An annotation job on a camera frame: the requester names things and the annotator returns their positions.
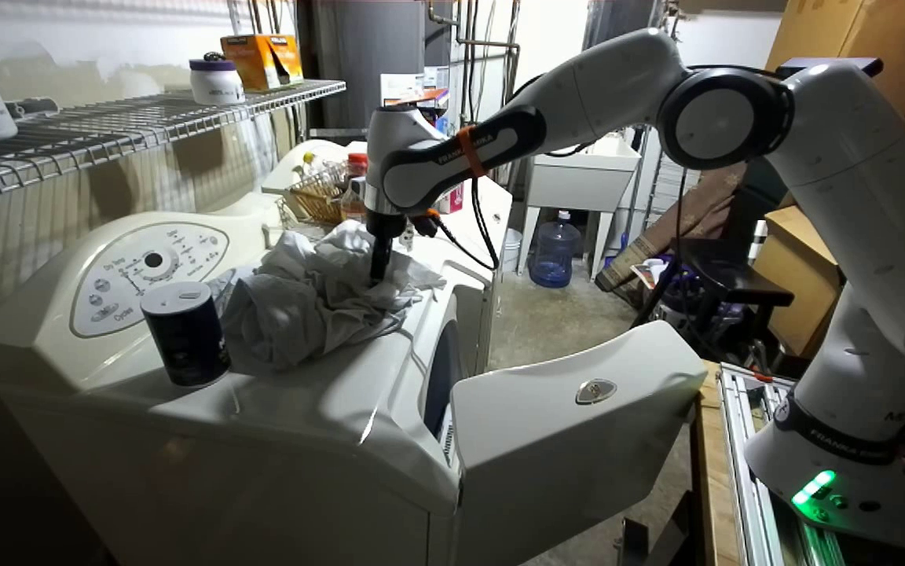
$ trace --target metal shelving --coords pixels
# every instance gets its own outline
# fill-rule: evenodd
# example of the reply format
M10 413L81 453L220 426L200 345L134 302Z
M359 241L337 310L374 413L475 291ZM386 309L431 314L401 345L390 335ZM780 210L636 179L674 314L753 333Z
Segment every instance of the metal shelving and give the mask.
M17 134L0 141L0 195L338 90L344 81L304 77L236 107L205 107L187 90L70 107L17 123Z

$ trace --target crumpled cloth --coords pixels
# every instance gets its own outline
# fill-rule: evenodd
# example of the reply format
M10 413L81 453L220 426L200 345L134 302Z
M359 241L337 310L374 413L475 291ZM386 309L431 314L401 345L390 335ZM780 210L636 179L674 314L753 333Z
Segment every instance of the crumpled cloth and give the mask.
M344 341L399 329L406 309L444 276L392 241L386 276L369 287L374 235L344 220L322 239L285 230L260 266L238 272L222 304L233 366L296 368Z

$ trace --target washing machine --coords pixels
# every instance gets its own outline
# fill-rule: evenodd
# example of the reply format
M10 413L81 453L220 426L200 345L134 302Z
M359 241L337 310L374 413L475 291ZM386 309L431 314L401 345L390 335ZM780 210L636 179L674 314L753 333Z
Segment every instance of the washing machine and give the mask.
M471 374L483 279L422 239L447 287L395 333L176 385L139 296L265 251L248 214L134 214L0 304L0 395L123 566L525 560L649 489L705 378L665 323Z

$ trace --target shelf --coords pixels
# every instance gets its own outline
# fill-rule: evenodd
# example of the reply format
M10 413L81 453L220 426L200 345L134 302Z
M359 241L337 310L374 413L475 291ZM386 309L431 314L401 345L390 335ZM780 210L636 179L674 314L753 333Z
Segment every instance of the shelf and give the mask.
M236 107L205 107L187 90L70 107L34 123L17 123L17 134L0 141L0 195L338 90L344 90L344 81L304 77L248 94Z

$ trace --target green light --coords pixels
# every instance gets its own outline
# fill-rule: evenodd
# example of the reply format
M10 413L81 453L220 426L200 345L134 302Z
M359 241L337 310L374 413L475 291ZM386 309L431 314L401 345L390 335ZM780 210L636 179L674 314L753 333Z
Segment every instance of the green light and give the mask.
M816 470L816 478L810 478L796 498L793 498L793 502L796 505L806 505L810 502L810 498L816 498L826 485L833 485L834 482L834 470L829 470L829 467L822 467L822 470Z

